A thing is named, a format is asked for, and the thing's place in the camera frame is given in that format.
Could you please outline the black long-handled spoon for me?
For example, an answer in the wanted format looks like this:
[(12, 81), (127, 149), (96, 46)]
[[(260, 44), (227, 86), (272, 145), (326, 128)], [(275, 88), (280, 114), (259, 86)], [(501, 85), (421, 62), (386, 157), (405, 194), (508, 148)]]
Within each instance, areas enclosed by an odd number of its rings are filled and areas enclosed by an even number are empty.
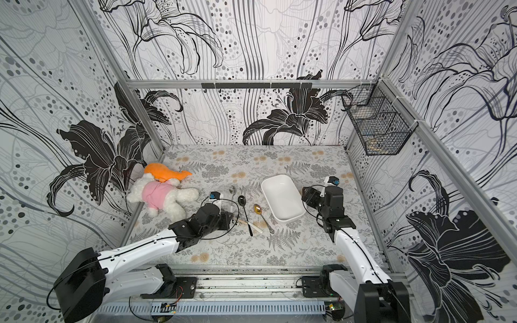
[[(244, 195), (240, 195), (238, 197), (238, 204), (239, 204), (239, 206), (242, 207), (242, 209), (244, 211), (244, 216), (246, 218), (246, 221), (249, 222), (249, 217), (248, 217), (247, 212), (246, 212), (246, 198), (245, 198)], [(249, 229), (250, 236), (253, 237), (253, 230), (252, 230), (252, 228), (249, 225), (247, 225), (247, 226), (248, 226), (248, 229)]]

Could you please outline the silver spoon wooden handle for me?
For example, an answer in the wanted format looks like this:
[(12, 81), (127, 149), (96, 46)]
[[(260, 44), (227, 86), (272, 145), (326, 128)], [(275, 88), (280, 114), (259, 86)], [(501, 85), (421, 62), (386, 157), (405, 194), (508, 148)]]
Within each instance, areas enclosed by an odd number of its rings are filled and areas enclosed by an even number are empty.
[(249, 225), (249, 226), (252, 228), (252, 230), (254, 230), (254, 231), (258, 232), (259, 234), (262, 234), (262, 233), (263, 233), (263, 231), (262, 231), (262, 229), (261, 229), (261, 228), (259, 228), (259, 227), (255, 226), (254, 224), (252, 224), (252, 223), (250, 223), (250, 222), (248, 222), (248, 221), (245, 221), (245, 220), (243, 220), (243, 219), (241, 219), (241, 218), (237, 219), (236, 221), (237, 221), (237, 222), (239, 222), (239, 223), (241, 223), (241, 224)]

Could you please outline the gold spoon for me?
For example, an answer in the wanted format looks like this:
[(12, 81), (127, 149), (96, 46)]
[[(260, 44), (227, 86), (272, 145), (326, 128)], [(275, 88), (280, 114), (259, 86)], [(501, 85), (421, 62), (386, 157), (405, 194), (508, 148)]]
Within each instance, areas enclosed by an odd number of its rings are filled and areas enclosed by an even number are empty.
[(267, 228), (268, 228), (268, 230), (269, 230), (269, 233), (270, 233), (271, 235), (273, 235), (273, 234), (275, 233), (275, 230), (271, 227), (271, 225), (267, 222), (267, 220), (266, 220), (265, 216), (263, 215), (263, 209), (262, 209), (262, 207), (261, 207), (260, 205), (258, 205), (258, 204), (254, 204), (254, 207), (253, 207), (253, 208), (254, 208), (254, 212), (255, 212), (256, 214), (260, 215), (260, 216), (261, 216), (261, 218), (263, 219), (263, 221), (265, 222), (265, 224), (266, 224), (266, 226), (267, 226)]

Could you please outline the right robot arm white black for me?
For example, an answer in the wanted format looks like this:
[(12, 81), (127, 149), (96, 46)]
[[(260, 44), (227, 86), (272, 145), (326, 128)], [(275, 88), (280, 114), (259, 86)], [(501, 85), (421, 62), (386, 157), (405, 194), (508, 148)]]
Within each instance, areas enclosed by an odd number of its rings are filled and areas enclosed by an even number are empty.
[(355, 223), (345, 214), (343, 189), (324, 187), (319, 192), (304, 187), (302, 202), (317, 211), (316, 218), (348, 266), (326, 265), (320, 274), (320, 289), (337, 294), (351, 310), (354, 322), (410, 322), (409, 292), (394, 281), (364, 246)]

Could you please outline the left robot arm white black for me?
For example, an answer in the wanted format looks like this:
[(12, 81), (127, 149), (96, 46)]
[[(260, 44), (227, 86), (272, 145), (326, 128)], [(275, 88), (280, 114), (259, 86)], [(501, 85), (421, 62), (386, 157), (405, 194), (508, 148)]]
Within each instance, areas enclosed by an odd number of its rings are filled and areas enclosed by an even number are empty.
[(229, 233), (239, 216), (207, 203), (187, 219), (135, 243), (76, 254), (54, 282), (59, 311), (65, 322), (79, 322), (101, 305), (132, 296), (144, 299), (191, 299), (197, 279), (179, 278), (169, 265), (151, 262), (195, 246), (209, 235)]

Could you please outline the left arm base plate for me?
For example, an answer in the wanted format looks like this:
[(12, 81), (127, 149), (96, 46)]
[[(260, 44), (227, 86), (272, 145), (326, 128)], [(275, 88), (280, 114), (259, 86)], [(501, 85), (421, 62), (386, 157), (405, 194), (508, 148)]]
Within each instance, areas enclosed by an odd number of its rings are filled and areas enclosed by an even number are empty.
[(174, 281), (166, 281), (157, 292), (141, 294), (140, 297), (143, 299), (193, 299), (197, 281), (196, 277), (177, 277)]

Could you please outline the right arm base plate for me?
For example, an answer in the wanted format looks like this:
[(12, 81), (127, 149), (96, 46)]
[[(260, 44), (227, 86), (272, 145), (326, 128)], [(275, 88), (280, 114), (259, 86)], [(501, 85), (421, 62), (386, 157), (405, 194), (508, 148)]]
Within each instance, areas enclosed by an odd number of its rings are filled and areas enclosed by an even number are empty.
[(296, 283), (296, 285), (298, 288), (302, 289), (302, 295), (305, 298), (339, 298), (339, 294), (331, 288), (330, 282), (326, 278), (303, 276), (299, 279), (299, 281), (300, 283)]

